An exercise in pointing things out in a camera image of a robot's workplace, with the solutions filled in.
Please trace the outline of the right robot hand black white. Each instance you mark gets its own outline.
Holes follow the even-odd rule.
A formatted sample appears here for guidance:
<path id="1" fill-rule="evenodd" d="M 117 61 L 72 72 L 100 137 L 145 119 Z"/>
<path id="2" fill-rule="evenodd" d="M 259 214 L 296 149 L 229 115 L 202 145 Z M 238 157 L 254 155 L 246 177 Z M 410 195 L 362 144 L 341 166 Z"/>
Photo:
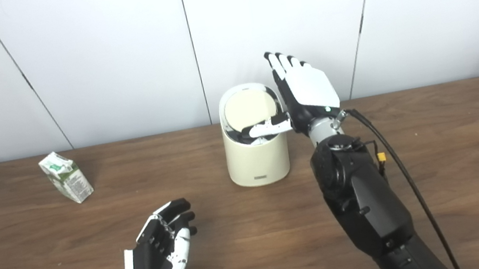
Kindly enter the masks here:
<path id="1" fill-rule="evenodd" d="M 325 72 L 279 52 L 265 52 L 264 58 L 273 70 L 286 110 L 243 128 L 242 138 L 273 136 L 289 130 L 308 135 L 316 120 L 338 118 L 340 98 Z"/>

